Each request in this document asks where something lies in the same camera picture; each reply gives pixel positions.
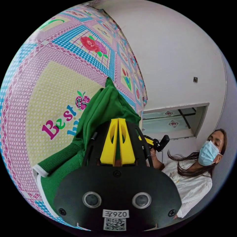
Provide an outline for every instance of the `sticker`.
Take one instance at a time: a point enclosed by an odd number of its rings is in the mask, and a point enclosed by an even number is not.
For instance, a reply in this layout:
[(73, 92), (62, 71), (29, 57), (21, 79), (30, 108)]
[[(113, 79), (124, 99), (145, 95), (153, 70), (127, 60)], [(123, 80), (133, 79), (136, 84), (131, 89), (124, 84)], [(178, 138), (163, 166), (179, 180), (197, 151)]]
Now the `sticker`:
[(103, 209), (102, 217), (105, 218), (129, 218), (129, 210), (115, 211)]
[(105, 218), (103, 230), (126, 231), (126, 218)]

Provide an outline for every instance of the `blue surgical mask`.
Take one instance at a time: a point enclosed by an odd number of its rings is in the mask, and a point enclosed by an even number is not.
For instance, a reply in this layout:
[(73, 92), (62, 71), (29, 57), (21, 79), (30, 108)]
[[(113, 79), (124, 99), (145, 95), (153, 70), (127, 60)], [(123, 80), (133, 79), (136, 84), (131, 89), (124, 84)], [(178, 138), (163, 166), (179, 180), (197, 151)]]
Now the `blue surgical mask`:
[(218, 154), (220, 154), (219, 150), (212, 141), (206, 141), (200, 149), (198, 162), (203, 166), (211, 165)]

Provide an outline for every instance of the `qr code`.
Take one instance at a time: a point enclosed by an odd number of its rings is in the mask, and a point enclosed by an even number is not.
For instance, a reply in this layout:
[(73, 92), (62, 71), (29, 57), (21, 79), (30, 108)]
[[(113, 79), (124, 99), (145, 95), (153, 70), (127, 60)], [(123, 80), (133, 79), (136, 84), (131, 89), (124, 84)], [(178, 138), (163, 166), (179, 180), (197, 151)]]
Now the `qr code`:
[(126, 218), (105, 218), (104, 230), (126, 231)]

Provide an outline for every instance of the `yellow tool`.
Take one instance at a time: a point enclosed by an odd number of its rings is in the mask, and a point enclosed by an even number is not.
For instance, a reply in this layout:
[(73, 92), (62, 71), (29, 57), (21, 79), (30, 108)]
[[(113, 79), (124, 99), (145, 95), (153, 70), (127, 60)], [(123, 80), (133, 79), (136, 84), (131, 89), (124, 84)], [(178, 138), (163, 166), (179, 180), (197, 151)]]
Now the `yellow tool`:
[(100, 162), (102, 164), (108, 164), (114, 166), (118, 130), (119, 130), (121, 164), (122, 165), (134, 164), (135, 156), (133, 153), (131, 140), (129, 137), (126, 121), (125, 119), (122, 118), (116, 118), (111, 120), (108, 134), (104, 143), (104, 148), (100, 157)]
[(153, 140), (151, 140), (151, 139), (149, 139), (149, 138), (147, 138), (146, 136), (144, 136), (145, 137), (145, 140), (146, 140), (146, 142), (148, 143), (148, 144), (150, 144), (150, 145), (154, 145), (154, 142), (153, 142)]

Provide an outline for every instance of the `lens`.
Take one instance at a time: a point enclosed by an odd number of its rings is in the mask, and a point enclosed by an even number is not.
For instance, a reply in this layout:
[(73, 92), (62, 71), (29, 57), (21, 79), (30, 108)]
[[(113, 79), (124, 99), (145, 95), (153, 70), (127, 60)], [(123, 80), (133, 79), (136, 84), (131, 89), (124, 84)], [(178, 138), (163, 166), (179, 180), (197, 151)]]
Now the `lens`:
[(97, 208), (101, 205), (101, 197), (98, 193), (95, 192), (85, 193), (82, 200), (84, 205), (89, 208)]
[(147, 205), (148, 197), (145, 195), (140, 195), (136, 198), (135, 202), (138, 206), (143, 207), (143, 206)]
[(148, 193), (137, 193), (133, 197), (132, 204), (138, 209), (144, 209), (151, 204), (151, 196)]

